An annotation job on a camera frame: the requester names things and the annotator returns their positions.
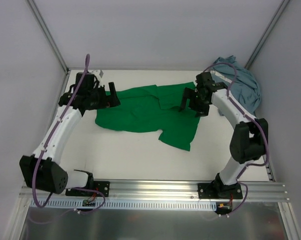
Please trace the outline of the green t shirt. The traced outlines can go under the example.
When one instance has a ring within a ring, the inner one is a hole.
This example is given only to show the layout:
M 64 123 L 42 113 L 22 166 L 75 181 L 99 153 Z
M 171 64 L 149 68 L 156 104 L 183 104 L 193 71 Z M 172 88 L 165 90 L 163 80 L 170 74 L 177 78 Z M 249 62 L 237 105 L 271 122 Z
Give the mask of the green t shirt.
M 185 88 L 194 90 L 195 84 L 148 85 L 119 91 L 120 105 L 98 110 L 95 124 L 118 132 L 161 131 L 159 141 L 190 151 L 200 119 L 189 108 L 179 111 Z

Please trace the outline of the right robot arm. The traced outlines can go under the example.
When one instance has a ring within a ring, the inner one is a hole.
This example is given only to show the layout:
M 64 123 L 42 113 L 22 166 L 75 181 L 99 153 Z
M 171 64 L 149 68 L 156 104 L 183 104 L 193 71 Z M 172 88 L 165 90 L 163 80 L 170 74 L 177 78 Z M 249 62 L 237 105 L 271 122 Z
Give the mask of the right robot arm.
M 247 167 L 256 165 L 256 161 L 268 152 L 268 122 L 264 118 L 257 119 L 245 110 L 225 83 L 213 81 L 210 72 L 198 74 L 195 82 L 195 89 L 184 89 L 180 111 L 190 108 L 196 112 L 196 117 L 206 117 L 213 105 L 233 128 L 229 144 L 230 159 L 211 183 L 197 185 L 198 197 L 241 200 L 243 194 L 238 179 Z

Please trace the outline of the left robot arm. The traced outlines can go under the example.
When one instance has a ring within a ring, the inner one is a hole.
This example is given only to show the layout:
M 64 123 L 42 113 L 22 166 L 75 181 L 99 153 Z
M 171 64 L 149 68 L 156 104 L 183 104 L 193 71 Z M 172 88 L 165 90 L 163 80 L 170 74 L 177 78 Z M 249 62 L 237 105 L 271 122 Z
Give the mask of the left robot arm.
M 91 172 L 64 170 L 60 166 L 66 143 L 85 112 L 119 106 L 115 84 L 109 93 L 101 85 L 103 72 L 76 74 L 75 83 L 59 99 L 56 116 L 40 145 L 30 156 L 24 155 L 19 166 L 27 187 L 53 194 L 66 191 L 68 196 L 88 196 L 97 189 Z

